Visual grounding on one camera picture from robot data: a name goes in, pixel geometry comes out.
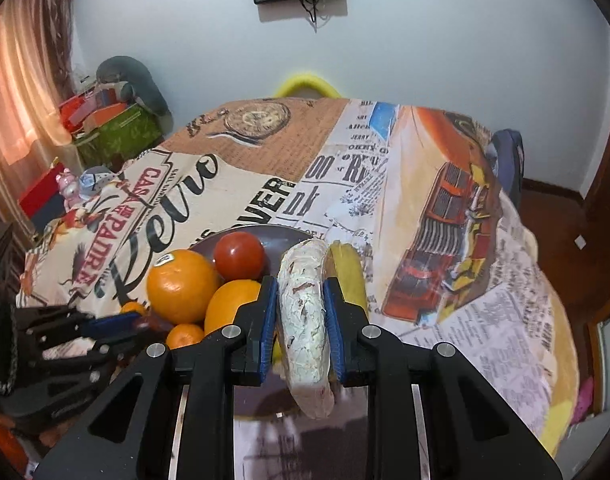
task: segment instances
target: curtain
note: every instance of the curtain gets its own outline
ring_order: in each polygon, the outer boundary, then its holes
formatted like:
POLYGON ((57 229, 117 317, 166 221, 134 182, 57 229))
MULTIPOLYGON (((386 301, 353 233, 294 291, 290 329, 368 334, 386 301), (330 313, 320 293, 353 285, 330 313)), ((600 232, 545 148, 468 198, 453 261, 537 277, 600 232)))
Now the curtain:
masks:
POLYGON ((55 157, 82 170, 58 104, 69 81, 71 0, 5 0, 0 6, 0 221, 15 221, 16 241, 34 228, 18 199, 55 157))

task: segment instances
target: tomato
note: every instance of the tomato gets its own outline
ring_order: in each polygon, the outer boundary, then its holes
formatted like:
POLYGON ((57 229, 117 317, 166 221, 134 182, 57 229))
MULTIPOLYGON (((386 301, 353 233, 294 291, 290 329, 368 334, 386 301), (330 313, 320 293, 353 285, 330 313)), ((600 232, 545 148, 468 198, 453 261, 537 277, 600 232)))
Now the tomato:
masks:
POLYGON ((227 281, 255 280, 262 272, 265 254, 253 234, 239 231, 223 236, 214 248, 216 270, 227 281))

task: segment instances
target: green box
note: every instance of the green box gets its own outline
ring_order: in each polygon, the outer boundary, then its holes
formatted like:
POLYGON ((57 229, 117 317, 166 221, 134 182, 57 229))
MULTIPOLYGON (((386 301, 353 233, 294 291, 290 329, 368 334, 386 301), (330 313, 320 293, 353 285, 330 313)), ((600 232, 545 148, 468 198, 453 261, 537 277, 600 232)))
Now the green box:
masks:
POLYGON ((74 142, 86 167, 108 166, 119 153, 124 160, 135 158, 161 139, 155 118, 134 104, 89 134, 74 142))

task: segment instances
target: wooden floor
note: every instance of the wooden floor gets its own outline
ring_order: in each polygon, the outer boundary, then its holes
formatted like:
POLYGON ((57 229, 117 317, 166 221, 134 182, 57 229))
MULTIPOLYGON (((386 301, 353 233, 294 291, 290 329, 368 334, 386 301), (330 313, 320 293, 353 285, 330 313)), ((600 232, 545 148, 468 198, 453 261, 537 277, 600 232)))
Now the wooden floor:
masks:
POLYGON ((523 190, 520 216, 538 240, 538 264, 565 305, 581 381, 591 373, 586 323, 610 298, 610 219, 589 222, 571 198, 523 190), (574 240, 587 243, 580 250, 574 240))

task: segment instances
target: small orange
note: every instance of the small orange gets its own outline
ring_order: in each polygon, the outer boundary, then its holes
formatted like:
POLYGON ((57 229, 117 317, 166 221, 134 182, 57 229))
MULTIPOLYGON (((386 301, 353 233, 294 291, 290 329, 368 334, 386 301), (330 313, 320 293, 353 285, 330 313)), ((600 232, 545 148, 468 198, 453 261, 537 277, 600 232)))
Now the small orange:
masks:
POLYGON ((211 262, 188 249, 160 257, 147 275, 147 296, 160 317, 174 324, 205 318, 207 305, 220 285, 211 262))
POLYGON ((205 333, 198 325, 183 323, 176 325, 165 340, 165 343, 172 350, 181 346, 195 345, 200 343, 205 333))
POLYGON ((140 304, 137 301, 130 301, 129 303, 125 303, 120 308, 120 313, 121 314, 126 314, 127 312, 137 312, 141 316, 146 316, 147 315, 147 309, 142 304, 140 304))
POLYGON ((258 299, 261 284, 254 280, 225 283, 212 296, 205 316, 205 334, 234 322, 238 307, 258 299))

